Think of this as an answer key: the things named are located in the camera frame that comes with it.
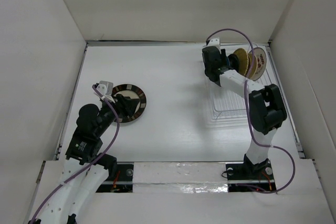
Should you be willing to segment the black rimmed striped plate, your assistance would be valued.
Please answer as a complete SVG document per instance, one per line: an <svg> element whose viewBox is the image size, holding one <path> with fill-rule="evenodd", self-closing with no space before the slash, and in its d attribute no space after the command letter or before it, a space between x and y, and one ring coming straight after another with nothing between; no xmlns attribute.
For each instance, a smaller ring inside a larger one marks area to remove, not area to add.
<svg viewBox="0 0 336 224"><path fill-rule="evenodd" d="M129 98L133 103L131 108L131 115L120 115L120 123L130 123L138 119L146 107L146 96L143 90L133 84L121 84L115 86L112 90L112 95L114 97L119 94L125 98Z"/></svg>

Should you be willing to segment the woven bamboo plate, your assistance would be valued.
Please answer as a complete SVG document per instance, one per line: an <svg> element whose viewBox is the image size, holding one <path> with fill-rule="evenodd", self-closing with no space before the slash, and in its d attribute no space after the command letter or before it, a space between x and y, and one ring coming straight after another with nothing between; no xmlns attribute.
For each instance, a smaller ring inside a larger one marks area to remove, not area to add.
<svg viewBox="0 0 336 224"><path fill-rule="evenodd" d="M238 72L247 77L248 76L248 71L251 66L251 59L249 54L244 48L238 48L234 51L234 54L238 58Z"/></svg>

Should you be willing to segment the gold and black plate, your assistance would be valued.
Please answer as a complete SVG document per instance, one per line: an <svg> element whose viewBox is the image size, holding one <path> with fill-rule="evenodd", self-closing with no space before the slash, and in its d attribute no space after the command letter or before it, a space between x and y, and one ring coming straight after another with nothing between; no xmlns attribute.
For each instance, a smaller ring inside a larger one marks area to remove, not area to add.
<svg viewBox="0 0 336 224"><path fill-rule="evenodd" d="M248 78L253 79L253 76L255 75L256 70L257 70L257 57L253 56L253 54L251 52L248 53L248 56L249 56L249 65L248 66L251 67L251 70L248 69L248 71L249 71Z"/></svg>

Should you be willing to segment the white plate with red characters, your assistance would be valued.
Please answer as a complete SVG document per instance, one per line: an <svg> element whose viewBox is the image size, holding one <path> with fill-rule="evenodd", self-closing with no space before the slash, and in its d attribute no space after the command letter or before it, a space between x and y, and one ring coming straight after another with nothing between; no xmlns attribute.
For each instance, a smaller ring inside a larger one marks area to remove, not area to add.
<svg viewBox="0 0 336 224"><path fill-rule="evenodd" d="M266 54L266 51L262 49L261 47L254 48L254 54L257 59L256 60L257 68L256 68L255 74L253 75L252 79L256 81L263 75L263 73L266 70L267 54Z"/></svg>

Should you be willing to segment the blue leaf shaped dish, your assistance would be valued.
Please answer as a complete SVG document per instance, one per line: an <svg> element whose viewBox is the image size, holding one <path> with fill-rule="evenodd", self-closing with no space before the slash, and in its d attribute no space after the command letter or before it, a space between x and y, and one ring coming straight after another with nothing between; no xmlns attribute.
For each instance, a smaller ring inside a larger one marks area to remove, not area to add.
<svg viewBox="0 0 336 224"><path fill-rule="evenodd" d="M228 57L229 67L236 71L239 71L239 59L236 54L230 54Z"/></svg>

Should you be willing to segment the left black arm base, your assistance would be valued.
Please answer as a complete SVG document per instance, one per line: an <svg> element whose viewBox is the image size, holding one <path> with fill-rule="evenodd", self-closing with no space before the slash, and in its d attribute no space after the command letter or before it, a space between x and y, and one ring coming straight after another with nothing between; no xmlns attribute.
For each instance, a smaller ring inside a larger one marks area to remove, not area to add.
<svg viewBox="0 0 336 224"><path fill-rule="evenodd" d="M97 189L97 193L133 192L134 163L118 163L117 171L108 177Z"/></svg>

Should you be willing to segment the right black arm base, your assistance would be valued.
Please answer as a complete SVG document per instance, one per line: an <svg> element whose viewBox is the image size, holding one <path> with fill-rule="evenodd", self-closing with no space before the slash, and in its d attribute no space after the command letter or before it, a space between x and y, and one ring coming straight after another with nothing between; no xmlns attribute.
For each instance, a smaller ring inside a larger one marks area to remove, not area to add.
<svg viewBox="0 0 336 224"><path fill-rule="evenodd" d="M221 176L227 179L228 192L276 191L276 183L270 161L264 168L252 174L243 170L243 163L226 163Z"/></svg>

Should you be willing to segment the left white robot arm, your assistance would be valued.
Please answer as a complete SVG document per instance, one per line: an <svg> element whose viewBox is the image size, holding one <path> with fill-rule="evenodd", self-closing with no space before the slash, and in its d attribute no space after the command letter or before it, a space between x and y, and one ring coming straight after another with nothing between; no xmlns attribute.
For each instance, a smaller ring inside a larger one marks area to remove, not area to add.
<svg viewBox="0 0 336 224"><path fill-rule="evenodd" d="M58 185L29 223L78 223L102 182L117 175L117 159L100 150L101 136L113 122L132 117L140 99L117 94L100 100L101 107L86 104L80 108Z"/></svg>

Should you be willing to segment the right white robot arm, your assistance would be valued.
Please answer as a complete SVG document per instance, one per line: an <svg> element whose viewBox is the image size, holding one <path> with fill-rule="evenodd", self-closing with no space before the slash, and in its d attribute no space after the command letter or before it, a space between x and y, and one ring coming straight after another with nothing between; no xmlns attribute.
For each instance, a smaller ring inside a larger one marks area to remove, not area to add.
<svg viewBox="0 0 336 224"><path fill-rule="evenodd" d="M243 48L227 55L219 46L205 46L202 57L205 75L211 82L244 98L251 143L241 171L246 177L255 178L266 167L272 139L287 118L279 88L250 79L249 71L256 58Z"/></svg>

